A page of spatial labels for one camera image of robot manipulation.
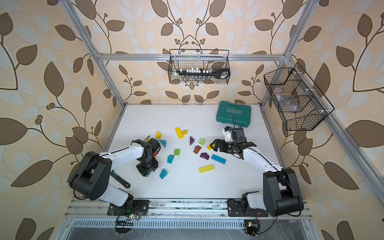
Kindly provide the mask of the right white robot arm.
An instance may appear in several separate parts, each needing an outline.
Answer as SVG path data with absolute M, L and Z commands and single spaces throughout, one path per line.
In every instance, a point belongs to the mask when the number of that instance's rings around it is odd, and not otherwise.
M 272 217 L 281 215 L 297 217 L 304 209 L 304 201 L 295 172 L 275 164 L 265 157 L 253 142 L 245 137 L 243 128 L 225 127 L 225 138 L 216 139 L 210 147 L 215 152 L 230 154 L 251 164 L 263 175 L 263 190 L 243 194 L 240 204 L 245 215 L 266 211 Z

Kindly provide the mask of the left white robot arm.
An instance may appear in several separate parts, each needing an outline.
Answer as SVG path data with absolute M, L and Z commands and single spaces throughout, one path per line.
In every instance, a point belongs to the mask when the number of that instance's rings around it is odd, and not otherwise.
M 131 185 L 116 174 L 115 169 L 134 160 L 139 162 L 136 168 L 140 175 L 148 177 L 159 166 L 156 155 L 161 150 L 161 144 L 153 138 L 134 140 L 132 144 L 134 146 L 100 154 L 93 151 L 86 153 L 69 175 L 69 186 L 74 191 L 74 197 L 109 203 L 115 216 L 135 217 L 140 207 L 134 206 L 133 195 L 111 185 L 109 180 L 114 178 L 124 188 L 130 188 Z

